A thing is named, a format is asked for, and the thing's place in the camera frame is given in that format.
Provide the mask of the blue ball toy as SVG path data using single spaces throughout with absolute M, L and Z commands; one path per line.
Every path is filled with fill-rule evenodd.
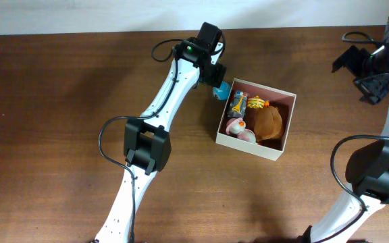
M 220 87 L 213 87 L 213 97 L 219 101 L 228 99 L 231 91 L 231 86 L 227 82 L 222 82 Z

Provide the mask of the grey red toy truck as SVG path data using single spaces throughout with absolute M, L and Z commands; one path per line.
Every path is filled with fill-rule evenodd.
M 247 108 L 249 94 L 241 90 L 236 90 L 231 97 L 227 111 L 229 118 L 243 118 Z

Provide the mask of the yellow round plastic toy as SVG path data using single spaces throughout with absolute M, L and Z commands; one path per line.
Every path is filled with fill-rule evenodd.
M 268 101 L 261 99 L 259 96 L 247 100 L 247 107 L 251 109 L 262 109 L 265 105 L 269 105 Z

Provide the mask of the pink white duck toy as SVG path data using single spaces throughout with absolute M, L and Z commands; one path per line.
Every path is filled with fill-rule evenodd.
M 250 143 L 256 143 L 255 133 L 246 128 L 243 118 L 232 118 L 226 123 L 225 133 Z

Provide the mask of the brown plush bear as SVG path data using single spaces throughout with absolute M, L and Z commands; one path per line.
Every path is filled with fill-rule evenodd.
M 257 142 L 281 139 L 284 134 L 282 116 L 277 107 L 265 102 L 263 108 L 256 110 L 254 133 Z

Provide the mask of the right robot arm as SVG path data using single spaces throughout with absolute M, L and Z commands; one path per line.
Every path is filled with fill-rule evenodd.
M 389 16 L 381 41 L 363 34 L 361 40 L 347 32 L 342 41 L 350 43 L 332 64 L 332 70 L 346 68 L 354 77 L 354 85 L 362 93 L 362 101 L 372 105 L 389 97 Z M 389 106 L 382 133 L 354 135 L 340 140 L 332 150 L 330 169 L 337 177 L 335 157 L 345 142 L 368 139 L 371 144 L 356 150 L 346 165 L 345 178 L 337 180 L 343 193 L 329 212 L 315 225 L 310 225 L 299 242 L 349 242 L 352 235 L 376 211 L 389 205 Z

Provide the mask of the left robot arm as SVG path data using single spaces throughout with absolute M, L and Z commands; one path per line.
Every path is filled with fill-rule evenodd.
M 95 242 L 134 242 L 136 212 L 148 186 L 172 151 L 169 130 L 184 97 L 200 83 L 220 87 L 226 67 L 219 63 L 226 48 L 217 26 L 203 23 L 196 37 L 176 39 L 170 70 L 159 92 L 138 117 L 126 116 L 123 179 Z

